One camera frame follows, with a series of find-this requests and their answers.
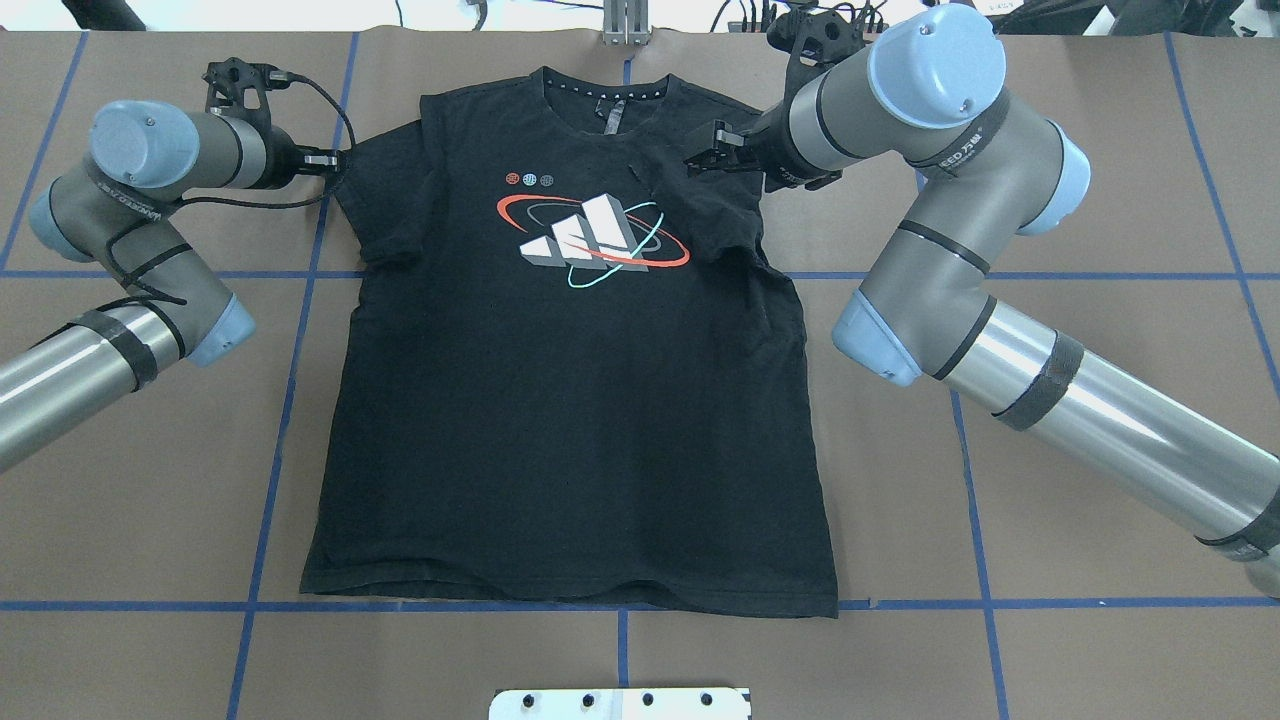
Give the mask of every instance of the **black strap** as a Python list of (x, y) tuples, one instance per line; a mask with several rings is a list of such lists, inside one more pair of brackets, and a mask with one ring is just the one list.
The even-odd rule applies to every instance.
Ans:
[(180, 205), (177, 202), (165, 202), (163, 200), (156, 200), (155, 197), (147, 197), (137, 191), (137, 188), (129, 187), (122, 182), (116, 182), (114, 178), (109, 177), (97, 167), (93, 160), (86, 159), (84, 172), (88, 173), (93, 184), (97, 186), (108, 197), (115, 200), (120, 205), (124, 205), (129, 210), (133, 210), (138, 215), (142, 215), (148, 222), (163, 220), (169, 215), (178, 211)]
[(178, 323), (174, 323), (173, 318), (170, 318), (168, 313), (156, 307), (156, 305), (150, 300), (138, 300), (137, 297), (131, 297), (128, 300), (155, 313), (156, 316), (160, 318), (160, 322), (164, 323), (164, 327), (169, 328), (174, 342), (178, 343), (178, 359), (182, 360), (187, 356), (187, 343), (182, 340), (182, 331), (178, 329)]
[(909, 161), (908, 164), (913, 168), (920, 170), (920, 174), (929, 179), (937, 179), (943, 176), (955, 177), (957, 169), (961, 165), (973, 160), (982, 152), (988, 145), (991, 145), (992, 138), (1005, 124), (1005, 119), (1009, 117), (1009, 88), (1000, 91), (996, 96), (996, 101), (991, 104), (989, 108), (978, 114), (969, 127), (960, 133), (951, 145), (947, 145), (941, 152), (924, 160)]
[(146, 263), (125, 273), (124, 277), (120, 278), (120, 286), (129, 287), (131, 284), (138, 282), (138, 279), (142, 278), (142, 275), (156, 269), (156, 266), (164, 263), (165, 260), (173, 258), (174, 255), (182, 255), (188, 250), (191, 250), (191, 246), (187, 245), (186, 242), (179, 242), (178, 245), (174, 245), (169, 250), (165, 250), (160, 255), (156, 255), (155, 258), (147, 260)]
[(993, 416), (1015, 430), (1039, 423), (1066, 395), (1084, 360), (1084, 346), (1075, 338), (1057, 333), (1041, 372), (1012, 405)]
[(960, 258), (961, 260), (969, 263), (974, 268), (978, 268), (978, 272), (982, 273), (983, 275), (987, 275), (987, 273), (991, 272), (991, 263), (983, 259), (982, 255), (978, 255), (973, 250), (969, 250), (968, 247), (960, 245), (959, 242), (951, 240), (950, 237), (940, 233), (938, 231), (931, 227), (922, 225), (920, 223), (916, 223), (914, 220), (902, 220), (901, 223), (897, 224), (897, 229), (914, 232), (915, 234), (923, 237), (924, 240), (928, 240), (929, 242), (941, 246), (947, 252)]
[(1243, 530), (1213, 541), (1202, 537), (1196, 539), (1238, 562), (1266, 557), (1267, 551), (1280, 544), (1280, 489), (1276, 491), (1262, 514), (1245, 525)]
[(820, 129), (822, 136), (827, 138), (827, 143), (831, 145), (837, 152), (840, 152), (845, 158), (849, 158), (850, 160), (865, 160), (867, 158), (864, 158), (863, 155), (859, 155), (852, 150), (849, 150), (844, 145), (836, 142), (836, 138), (831, 136), (831, 129), (827, 127), (827, 119), (822, 115), (822, 90), (823, 87), (827, 86), (827, 78), (829, 77), (831, 73), (824, 73), (822, 76), (822, 79), (818, 81), (818, 92), (814, 94), (813, 109), (814, 113), (818, 114), (818, 129)]
[(983, 305), (982, 307), (982, 314), (978, 315), (978, 319), (974, 320), (973, 327), (969, 328), (969, 334), (964, 336), (964, 341), (960, 342), (960, 347), (956, 347), (956, 351), (951, 354), (951, 357), (947, 359), (946, 364), (943, 364), (942, 368), (933, 374), (934, 379), (941, 380), (947, 375), (950, 375), (951, 370), (956, 369), (956, 365), (960, 364), (960, 360), (964, 360), (964, 356), (969, 354), (969, 350), (973, 347), (973, 343), (978, 342), (978, 336), (982, 334), (982, 331), (987, 329), (987, 323), (991, 322), (991, 314), (995, 311), (996, 311), (996, 299), (988, 295), (987, 304)]
[(111, 343), (111, 347), (124, 357), (124, 361), (129, 364), (129, 369), (133, 370), (133, 392), (142, 389), (160, 374), (156, 366), (156, 356), (147, 347), (147, 343), (133, 334), (133, 331), (125, 327), (124, 323), (106, 313), (88, 310), (72, 320), (70, 324), (88, 328)]

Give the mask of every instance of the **velcro strap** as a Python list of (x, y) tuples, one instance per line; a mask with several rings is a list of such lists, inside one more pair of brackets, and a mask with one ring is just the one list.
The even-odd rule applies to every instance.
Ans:
[(1238, 562), (1266, 557), (1271, 548), (1280, 544), (1280, 491), (1276, 491), (1262, 514), (1245, 525), (1243, 530), (1213, 541), (1201, 537), (1196, 539)]
[(1019, 432), (1039, 423), (1066, 395), (1083, 360), (1084, 346), (1070, 336), (1057, 333), (1039, 374), (1012, 405), (996, 413), (995, 418)]
[(129, 187), (122, 182), (116, 182), (114, 178), (109, 177), (102, 172), (102, 168), (97, 167), (93, 160), (86, 159), (84, 172), (88, 173), (88, 178), (93, 181), (93, 184), (102, 191), (104, 195), (115, 200), (120, 205), (124, 205), (129, 210), (133, 210), (138, 215), (142, 215), (150, 222), (163, 220), (169, 215), (173, 215), (180, 208), (175, 202), (165, 202), (163, 200), (156, 200), (155, 197), (147, 197), (137, 191), (137, 188)]
[(920, 174), (929, 179), (955, 176), (961, 165), (977, 158), (979, 152), (991, 145), (992, 138), (996, 137), (1001, 126), (1005, 124), (1005, 118), (1009, 117), (1009, 88), (1004, 88), (996, 96), (996, 101), (979, 113), (969, 123), (969, 127), (951, 141), (951, 145), (947, 145), (932, 158), (908, 164), (920, 170)]
[(129, 369), (133, 370), (133, 392), (142, 389), (160, 374), (156, 365), (156, 356), (147, 347), (147, 343), (133, 334), (133, 331), (125, 327), (124, 323), (106, 313), (88, 310), (72, 320), (70, 324), (88, 328), (111, 343), (111, 347), (124, 357), (124, 361), (129, 364)]

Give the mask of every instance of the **t-shirt sleeve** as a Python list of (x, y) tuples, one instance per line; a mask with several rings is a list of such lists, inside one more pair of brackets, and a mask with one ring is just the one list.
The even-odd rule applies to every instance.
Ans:
[(348, 168), (334, 192), (360, 241), (367, 265), (412, 261), (440, 205), (443, 169), (415, 120), (356, 145), (347, 152)]

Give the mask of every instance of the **metal tube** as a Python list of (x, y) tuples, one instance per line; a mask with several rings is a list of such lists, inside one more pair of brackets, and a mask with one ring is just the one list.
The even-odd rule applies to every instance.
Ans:
[[(943, 382), (1000, 414), (1042, 372), (1055, 334), (1001, 302)], [(1245, 528), (1280, 489), (1274, 455), (1088, 350), (1065, 393), (1027, 432), (1206, 539)]]
[[(159, 315), (141, 306), (108, 310), (155, 355), (159, 369), (178, 346)], [(133, 370), (96, 332), (72, 327), (0, 365), (0, 473), (134, 388)]]

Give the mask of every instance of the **metal bracket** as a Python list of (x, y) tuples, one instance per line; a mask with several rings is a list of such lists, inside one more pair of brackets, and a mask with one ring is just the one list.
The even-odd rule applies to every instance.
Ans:
[(604, 44), (648, 45), (649, 0), (604, 0)]
[(745, 688), (503, 691), (489, 720), (751, 720)]

